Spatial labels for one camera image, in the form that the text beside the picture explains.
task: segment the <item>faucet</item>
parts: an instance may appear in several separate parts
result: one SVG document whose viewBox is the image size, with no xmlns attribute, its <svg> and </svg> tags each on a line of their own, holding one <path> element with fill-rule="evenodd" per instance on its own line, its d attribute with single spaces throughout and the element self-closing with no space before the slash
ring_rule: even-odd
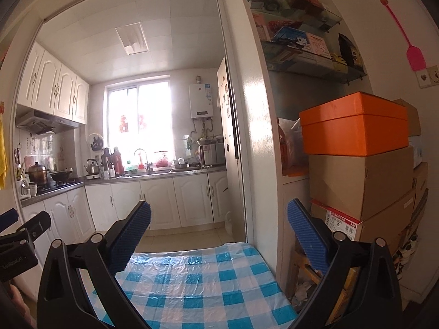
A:
<svg viewBox="0 0 439 329">
<path fill-rule="evenodd" d="M 138 149 L 136 149 L 134 151 L 134 156 L 136 155 L 136 152 L 139 151 L 139 150 L 145 152 L 145 156 L 146 156 L 146 170 L 147 170 L 148 174 L 152 174 L 152 162 L 151 163 L 148 162 L 148 155 L 146 154 L 146 151 L 143 148 L 138 148 Z"/>
</svg>

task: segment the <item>yellow towel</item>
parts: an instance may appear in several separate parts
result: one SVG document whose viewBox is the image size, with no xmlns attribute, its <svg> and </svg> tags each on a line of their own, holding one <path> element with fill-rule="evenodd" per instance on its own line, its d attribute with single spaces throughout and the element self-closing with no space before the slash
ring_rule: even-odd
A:
<svg viewBox="0 0 439 329">
<path fill-rule="evenodd" d="M 7 160 L 4 148 L 3 124 L 0 118 L 0 189 L 4 189 L 6 183 Z"/>
</svg>

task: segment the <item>white water heater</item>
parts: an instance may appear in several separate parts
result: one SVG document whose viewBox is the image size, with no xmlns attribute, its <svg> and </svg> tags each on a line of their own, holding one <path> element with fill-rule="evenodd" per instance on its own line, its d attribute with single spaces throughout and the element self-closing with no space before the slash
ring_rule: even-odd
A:
<svg viewBox="0 0 439 329">
<path fill-rule="evenodd" d="M 210 84 L 189 85 L 190 117 L 213 117 Z"/>
</svg>

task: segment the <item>blue and white tablecloth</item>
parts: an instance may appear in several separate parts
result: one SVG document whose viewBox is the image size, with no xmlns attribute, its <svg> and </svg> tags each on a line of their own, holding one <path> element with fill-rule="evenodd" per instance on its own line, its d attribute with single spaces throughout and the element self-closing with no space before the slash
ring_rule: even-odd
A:
<svg viewBox="0 0 439 329">
<path fill-rule="evenodd" d="M 153 329 L 285 329 L 297 317 L 247 243 L 134 253 L 116 278 Z M 98 318 L 111 324 L 96 292 L 86 289 Z"/>
</svg>

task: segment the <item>glass shelf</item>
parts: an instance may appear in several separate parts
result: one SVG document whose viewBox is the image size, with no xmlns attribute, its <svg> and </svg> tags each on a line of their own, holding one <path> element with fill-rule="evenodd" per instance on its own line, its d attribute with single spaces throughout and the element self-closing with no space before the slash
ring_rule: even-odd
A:
<svg viewBox="0 0 439 329">
<path fill-rule="evenodd" d="M 315 16 L 308 15 L 305 10 L 291 8 L 287 0 L 267 0 L 259 3 L 252 2 L 252 5 L 250 6 L 251 10 L 265 14 L 268 21 L 279 19 L 303 21 L 304 24 L 323 32 L 328 32 L 333 26 L 343 20 L 340 16 L 328 10 L 324 10 Z"/>
<path fill-rule="evenodd" d="M 341 84 L 363 79 L 366 74 L 332 59 L 273 42 L 262 41 L 268 70 L 307 75 Z"/>
</svg>

